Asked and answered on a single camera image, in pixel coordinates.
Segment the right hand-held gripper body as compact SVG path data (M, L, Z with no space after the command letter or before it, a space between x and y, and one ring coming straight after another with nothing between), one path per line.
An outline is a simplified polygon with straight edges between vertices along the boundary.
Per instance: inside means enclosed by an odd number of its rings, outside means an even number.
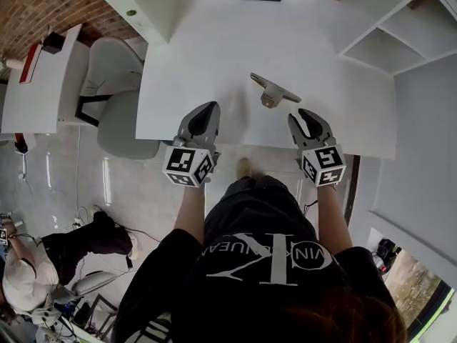
M346 170L346 161L340 144L327 138L311 146L296 142L298 165L315 187L339 183Z

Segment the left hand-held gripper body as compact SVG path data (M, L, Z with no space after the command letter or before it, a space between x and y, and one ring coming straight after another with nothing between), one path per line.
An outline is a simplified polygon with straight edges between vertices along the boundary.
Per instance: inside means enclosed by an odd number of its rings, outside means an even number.
M214 141L209 136L191 141L181 137L162 141L166 145L162 172L173 184L199 188L207 182L220 156Z

